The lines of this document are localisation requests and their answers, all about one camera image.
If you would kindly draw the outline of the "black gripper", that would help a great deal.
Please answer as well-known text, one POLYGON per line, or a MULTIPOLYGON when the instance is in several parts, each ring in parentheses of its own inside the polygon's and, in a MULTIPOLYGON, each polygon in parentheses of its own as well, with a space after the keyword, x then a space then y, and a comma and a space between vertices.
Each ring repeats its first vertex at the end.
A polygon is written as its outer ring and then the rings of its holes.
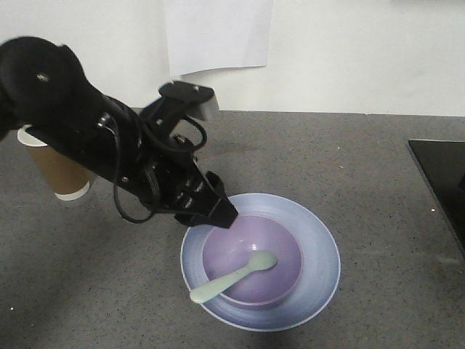
POLYGON ((29 132, 56 151, 124 189, 150 212, 174 214, 187 227, 229 228, 238 211, 195 152, 206 143, 198 119, 159 126, 105 95, 71 98, 25 111, 29 132))

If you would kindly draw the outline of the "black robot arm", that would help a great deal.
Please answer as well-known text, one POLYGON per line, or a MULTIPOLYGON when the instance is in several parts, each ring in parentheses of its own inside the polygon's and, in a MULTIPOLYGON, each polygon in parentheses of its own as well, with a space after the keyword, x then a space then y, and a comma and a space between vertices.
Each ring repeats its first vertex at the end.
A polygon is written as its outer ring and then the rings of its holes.
POLYGON ((214 90, 184 81, 164 84, 140 112, 104 95, 73 51, 23 36, 1 45, 1 134, 25 129, 58 153, 136 196, 150 214, 183 225, 229 228, 238 212, 222 180, 200 170, 193 143, 174 133, 196 129, 219 109, 214 90))

